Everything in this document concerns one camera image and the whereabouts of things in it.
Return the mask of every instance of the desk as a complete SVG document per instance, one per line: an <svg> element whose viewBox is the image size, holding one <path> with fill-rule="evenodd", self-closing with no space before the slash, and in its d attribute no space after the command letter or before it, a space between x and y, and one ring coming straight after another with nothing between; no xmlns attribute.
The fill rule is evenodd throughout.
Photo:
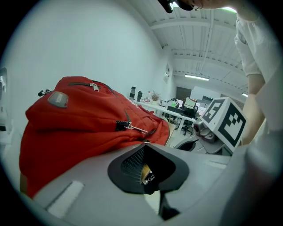
<svg viewBox="0 0 283 226"><path fill-rule="evenodd" d="M167 108L159 106L159 105L146 104L146 103L137 102L137 101L134 101L134 103L136 103L137 105L141 105L141 106L144 106L144 107L149 107L149 108L155 109L156 111L162 111L162 112L167 113L169 115L174 115L174 116L177 116L177 117L181 118L182 120L181 120L181 123L180 123L179 128L178 128L178 133L181 133L181 130L182 130L182 127L184 125L184 121L185 120L189 120L189 121L191 121L193 123L195 122L195 119L193 119L193 118L189 118L187 116L180 115L177 112L169 111L169 110L167 110Z"/></svg>

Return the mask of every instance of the black object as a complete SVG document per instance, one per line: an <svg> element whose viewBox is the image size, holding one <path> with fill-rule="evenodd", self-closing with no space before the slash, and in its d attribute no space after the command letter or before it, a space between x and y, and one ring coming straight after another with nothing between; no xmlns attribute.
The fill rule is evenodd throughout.
<svg viewBox="0 0 283 226"><path fill-rule="evenodd" d="M1 132L6 131L6 126L0 126L0 131Z"/></svg>
<svg viewBox="0 0 283 226"><path fill-rule="evenodd" d="M134 100L134 95L135 95L136 87L132 87L131 92L130 92L130 100Z"/></svg>
<svg viewBox="0 0 283 226"><path fill-rule="evenodd" d="M180 212L177 211L175 208L171 208L168 204L168 201L165 197L165 192L160 192L160 205L159 205L159 213L164 220L168 220L172 217L175 217Z"/></svg>
<svg viewBox="0 0 283 226"><path fill-rule="evenodd" d="M168 106L167 110L173 111L173 112L176 112L176 113L181 113L182 112L182 109L179 109L177 107L171 107L171 106Z"/></svg>
<svg viewBox="0 0 283 226"><path fill-rule="evenodd" d="M194 141L187 141L183 143L180 147L176 147L176 149L184 150L184 151L192 151L195 148L195 143L198 141L198 139Z"/></svg>
<svg viewBox="0 0 283 226"><path fill-rule="evenodd" d="M144 165L154 174L155 185L148 187L141 181ZM178 190L189 175L187 164L151 144L141 144L114 159L108 167L108 176L121 190L134 194L153 194L156 190Z"/></svg>
<svg viewBox="0 0 283 226"><path fill-rule="evenodd" d="M188 5L181 0L158 0L158 1L165 9L165 11L168 13L173 12L173 9L170 6L170 4L173 4L173 2L175 2L183 10L187 10L187 11L193 10L193 7L191 5Z"/></svg>
<svg viewBox="0 0 283 226"><path fill-rule="evenodd" d="M141 97L142 97L142 92L139 91L139 92L138 92L137 102L141 102Z"/></svg>
<svg viewBox="0 0 283 226"><path fill-rule="evenodd" d="M183 112L180 115L185 115L188 116L190 118L195 118L196 112L198 111L199 107L197 105L195 105L195 107L193 109L189 109L184 107L183 108ZM184 136L186 135L187 132L189 132L191 135L193 134L193 128L192 125L193 122L186 120L184 122Z"/></svg>
<svg viewBox="0 0 283 226"><path fill-rule="evenodd" d="M45 92L43 92L43 90L41 90L41 91L38 93L38 96L39 96L39 97L42 97L42 96L44 96L44 95L46 95L46 94L49 94L49 93L51 93L50 90L45 90Z"/></svg>
<svg viewBox="0 0 283 226"><path fill-rule="evenodd" d="M183 107L183 114L189 117L195 117L196 112L198 111L199 107L197 105L194 106L194 108L190 109L190 108L186 108Z"/></svg>

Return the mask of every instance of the white wall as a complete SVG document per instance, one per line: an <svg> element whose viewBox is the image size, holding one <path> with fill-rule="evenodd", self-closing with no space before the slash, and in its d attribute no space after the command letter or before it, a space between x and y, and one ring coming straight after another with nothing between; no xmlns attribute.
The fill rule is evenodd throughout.
<svg viewBox="0 0 283 226"><path fill-rule="evenodd" d="M1 61L10 75L12 118L20 133L40 90L63 76L85 76L129 96L172 96L161 79L168 57L144 19L125 0L42 1L24 18Z"/></svg>
<svg viewBox="0 0 283 226"><path fill-rule="evenodd" d="M167 83L163 80L166 72L167 64L170 68L169 78ZM162 57L158 61L155 76L153 79L153 90L160 93L161 99L164 101L176 97L176 84L173 74L173 55L170 46L163 47Z"/></svg>
<svg viewBox="0 0 283 226"><path fill-rule="evenodd" d="M220 97L220 93L208 90L202 87L194 87L191 91L191 98L202 100L203 96L211 97L211 98L218 98Z"/></svg>
<svg viewBox="0 0 283 226"><path fill-rule="evenodd" d="M17 191L20 190L20 170L19 155L22 136L16 130L11 134L11 143L0 144L0 149L4 148L0 153L1 164L10 183Z"/></svg>

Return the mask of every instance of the person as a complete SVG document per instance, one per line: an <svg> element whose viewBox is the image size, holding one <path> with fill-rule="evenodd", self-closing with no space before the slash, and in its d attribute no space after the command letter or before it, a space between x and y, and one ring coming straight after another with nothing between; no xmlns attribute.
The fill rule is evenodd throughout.
<svg viewBox="0 0 283 226"><path fill-rule="evenodd" d="M237 11L235 45L248 78L248 97L243 108L243 113L247 117L247 126L242 144L249 144L255 136L267 130L264 115L255 97L262 86L282 66L281 45L269 30L264 18L247 1L179 0L179 2L195 10L230 7Z"/></svg>

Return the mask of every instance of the backpack zipper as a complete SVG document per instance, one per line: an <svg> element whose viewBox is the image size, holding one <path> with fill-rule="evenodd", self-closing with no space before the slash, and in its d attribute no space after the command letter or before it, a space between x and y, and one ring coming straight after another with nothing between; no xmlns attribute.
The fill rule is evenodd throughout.
<svg viewBox="0 0 283 226"><path fill-rule="evenodd" d="M96 85L95 83L69 83L68 86L76 86L76 85L82 85L82 86L87 86L87 87L93 87L94 91L99 92L99 89L101 88L100 86Z"/></svg>
<svg viewBox="0 0 283 226"><path fill-rule="evenodd" d="M68 86L82 85L82 86L87 86L87 87L93 87L94 91L98 91L99 92L99 89L101 87L95 84L97 81L93 81L93 82L94 83L72 82L72 83L69 83ZM115 97L117 97L117 95L114 93L114 91L108 85L106 85L104 83L101 83L101 84L105 85L115 95ZM124 110L124 112L125 112L125 115L127 117L127 121L116 121L116 131L124 131L125 129L135 129L135 130L138 130L139 132L141 132L143 134L148 133L146 130L143 130L143 129L140 129L140 128L132 126L131 125L132 122L130 120L130 117L129 117L128 113L125 110Z"/></svg>

